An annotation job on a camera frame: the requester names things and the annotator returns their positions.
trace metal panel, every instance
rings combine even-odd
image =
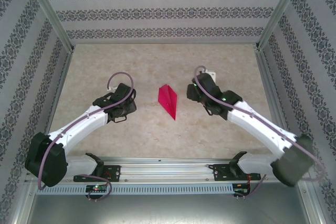
[[[123,185],[112,184],[113,195],[185,195],[185,194],[233,194],[230,183],[187,185]],[[36,195],[84,195],[86,185],[57,185],[37,190]]]
[[[312,182],[300,181],[298,184],[303,204],[311,224],[327,224]]]
[[[26,184],[23,185],[21,195],[18,199],[13,216],[8,223],[20,224],[27,223],[28,217],[33,206],[35,192],[37,190],[36,185]]]
[[[246,200],[231,195],[36,195],[28,223],[309,223],[297,188],[265,184]]]

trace wall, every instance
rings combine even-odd
[[[328,223],[336,222],[335,30],[336,0],[291,0],[264,48],[289,129],[314,140],[326,167],[316,189]]]
[[[73,44],[257,42],[279,0],[50,0]]]
[[[46,129],[68,54],[37,0],[0,0],[0,30],[0,223],[6,223],[30,140]]]

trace floor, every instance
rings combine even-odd
[[[270,119],[252,45],[77,45],[51,130],[84,113],[107,93],[109,77],[126,71],[134,79],[138,110],[125,122],[111,122],[91,133],[71,155],[231,158],[239,151],[268,153],[243,129],[219,116],[208,116],[200,104],[186,98],[187,85],[198,65],[216,72],[222,91],[233,90]],[[128,78],[121,76],[111,85],[119,82],[129,84]],[[164,84],[178,94],[176,121],[158,103],[159,87]]]

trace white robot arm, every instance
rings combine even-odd
[[[190,100],[201,103],[209,115],[219,115],[224,120],[239,125],[272,152],[272,154],[266,155],[253,155],[246,152],[237,154],[230,162],[230,171],[236,177],[251,173],[274,174],[283,184],[294,186],[313,165],[313,160],[308,155],[292,146],[292,143],[285,139],[288,138],[294,144],[300,145],[311,153],[312,140],[307,136],[298,137],[276,126],[254,111],[236,93],[230,90],[221,92],[210,74],[201,72],[197,76],[197,80],[209,95],[229,106],[211,99],[202,91],[195,79],[192,80],[193,84],[188,85],[187,97]]]
[[[41,180],[45,185],[51,187],[58,184],[64,177],[73,177],[78,174],[91,174],[100,177],[103,162],[99,158],[91,153],[80,157],[68,157],[67,155],[72,148],[97,128],[111,121],[114,123],[125,121],[128,114],[136,111],[134,103],[136,91],[134,89],[132,95],[124,102],[112,108],[101,110],[121,101],[129,92],[131,92],[131,88],[121,83],[114,93],[110,92],[96,99],[85,113],[59,130],[51,132],[48,135],[41,132],[37,133],[33,137],[29,147],[25,162],[26,169],[35,176],[38,176],[42,158],[48,145],[58,137],[59,139],[56,140],[54,146],[50,149],[44,164]],[[85,119],[77,122],[83,116],[85,116]]]
[[[225,120],[229,120],[251,135],[261,141],[272,154],[268,155],[253,155],[246,152],[240,152],[230,162],[230,172],[237,178],[240,175],[251,173],[271,174],[273,173],[282,183],[288,186],[294,186],[297,181],[305,174],[313,161],[304,153],[293,147],[290,142],[271,130],[267,125],[280,131],[284,137],[299,144],[309,152],[312,150],[312,141],[306,137],[297,137],[295,134],[287,132],[278,126],[274,125],[266,118],[254,111],[240,96],[232,91],[221,92],[216,86],[211,76],[207,73],[201,73],[197,76],[200,84],[215,98],[225,101],[228,104],[234,105],[234,109],[223,106],[209,99],[199,87],[195,84],[188,86],[187,97],[193,101],[200,102],[209,115],[219,115]],[[54,186],[59,183],[64,177],[75,176],[78,174],[91,174],[100,177],[103,166],[102,161],[94,155],[88,153],[82,157],[67,157],[73,147],[75,147],[82,139],[99,127],[102,127],[110,121],[116,122],[117,118],[125,117],[127,114],[136,110],[134,103],[134,94],[119,106],[110,109],[102,110],[97,113],[94,111],[105,108],[106,106],[118,102],[130,92],[130,87],[121,83],[115,93],[109,93],[100,97],[93,102],[92,106],[80,117],[60,128],[57,131],[51,132],[48,135],[43,133],[36,134],[31,142],[28,155],[25,162],[25,167],[32,174],[38,176],[41,166],[41,160],[46,152],[48,145],[60,137],[56,144],[50,149],[48,158],[46,159],[42,182],[47,186]],[[255,117],[246,114],[244,111],[252,112],[263,120],[261,123]],[[86,119],[75,123],[83,116]],[[71,126],[66,133],[64,129]]]

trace perforated metal strip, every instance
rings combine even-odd
[[[37,190],[37,195],[83,195],[87,185],[58,185]],[[179,195],[179,194],[232,194],[232,184],[186,184],[186,185],[114,185],[114,195]]]

